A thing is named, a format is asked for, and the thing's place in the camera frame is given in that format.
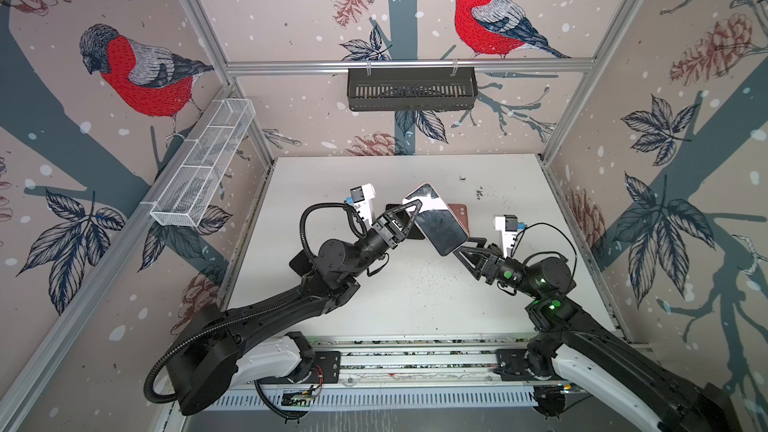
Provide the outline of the pink phone case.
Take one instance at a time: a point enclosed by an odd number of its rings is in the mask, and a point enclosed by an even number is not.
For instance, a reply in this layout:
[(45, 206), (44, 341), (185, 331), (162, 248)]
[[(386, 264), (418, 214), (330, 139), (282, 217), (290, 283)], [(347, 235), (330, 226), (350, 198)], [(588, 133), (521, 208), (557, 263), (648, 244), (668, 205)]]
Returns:
[(449, 205), (452, 212), (467, 233), (470, 233), (468, 210), (465, 204), (451, 203)]

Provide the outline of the purple phone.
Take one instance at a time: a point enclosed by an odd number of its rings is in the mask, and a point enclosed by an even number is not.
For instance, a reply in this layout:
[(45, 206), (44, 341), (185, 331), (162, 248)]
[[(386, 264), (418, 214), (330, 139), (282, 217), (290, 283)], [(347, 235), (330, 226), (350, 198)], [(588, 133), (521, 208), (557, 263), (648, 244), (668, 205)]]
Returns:
[(385, 213), (388, 216), (400, 216), (402, 213), (400, 210), (400, 204), (387, 204), (385, 206)]

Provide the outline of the black phone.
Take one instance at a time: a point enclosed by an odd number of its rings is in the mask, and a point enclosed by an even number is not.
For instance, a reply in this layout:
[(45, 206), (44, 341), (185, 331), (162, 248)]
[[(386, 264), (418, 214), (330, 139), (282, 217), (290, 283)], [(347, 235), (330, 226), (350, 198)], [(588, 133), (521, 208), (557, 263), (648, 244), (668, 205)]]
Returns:
[(298, 252), (289, 262), (289, 267), (300, 277), (314, 272), (314, 264), (305, 252)]

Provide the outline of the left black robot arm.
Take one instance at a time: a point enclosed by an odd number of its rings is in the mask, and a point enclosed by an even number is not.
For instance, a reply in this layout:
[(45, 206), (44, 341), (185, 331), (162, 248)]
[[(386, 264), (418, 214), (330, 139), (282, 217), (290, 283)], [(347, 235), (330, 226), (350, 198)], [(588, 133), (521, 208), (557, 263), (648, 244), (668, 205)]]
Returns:
[(301, 252), (298, 286), (260, 302), (221, 311), (214, 304), (200, 309), (186, 328), (150, 369), (145, 398), (156, 404), (177, 402), (185, 416), (203, 411), (230, 387), (238, 361), (266, 339), (304, 320), (344, 306), (359, 290), (357, 281), (373, 263), (387, 257), (403, 242), (422, 203), (411, 200), (380, 215), (367, 227), (353, 206), (339, 204), (356, 235), (355, 243), (325, 241), (319, 251), (309, 246), (309, 215), (331, 208), (324, 202), (308, 207), (299, 219)]

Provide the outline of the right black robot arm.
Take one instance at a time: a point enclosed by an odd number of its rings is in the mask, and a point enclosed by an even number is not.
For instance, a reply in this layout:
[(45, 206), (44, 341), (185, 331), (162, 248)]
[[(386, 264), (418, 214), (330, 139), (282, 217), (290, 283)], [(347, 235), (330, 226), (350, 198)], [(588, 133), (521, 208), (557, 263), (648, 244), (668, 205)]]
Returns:
[(525, 311), (536, 331), (525, 353), (536, 378), (574, 383), (642, 431), (738, 431), (731, 398), (672, 373), (603, 327), (569, 297), (575, 282), (557, 252), (524, 261), (479, 240), (454, 252), (477, 280), (531, 298)]

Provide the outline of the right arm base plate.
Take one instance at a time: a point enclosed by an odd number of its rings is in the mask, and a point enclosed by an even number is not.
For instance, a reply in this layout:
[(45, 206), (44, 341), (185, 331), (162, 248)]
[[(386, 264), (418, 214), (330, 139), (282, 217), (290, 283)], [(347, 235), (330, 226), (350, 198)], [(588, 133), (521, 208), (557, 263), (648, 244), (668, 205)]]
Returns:
[(495, 351), (496, 367), (493, 372), (502, 381), (563, 381), (554, 371), (552, 359), (540, 352), (523, 348), (504, 348)]

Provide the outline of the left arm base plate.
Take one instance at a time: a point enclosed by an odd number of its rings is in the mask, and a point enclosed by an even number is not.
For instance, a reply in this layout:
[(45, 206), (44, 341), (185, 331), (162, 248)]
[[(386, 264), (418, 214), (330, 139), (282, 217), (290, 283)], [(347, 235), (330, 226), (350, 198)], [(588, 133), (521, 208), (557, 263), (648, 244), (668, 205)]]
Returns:
[(341, 371), (341, 353), (338, 351), (315, 352), (311, 359), (303, 358), (287, 376), (281, 378), (288, 384), (337, 384)]

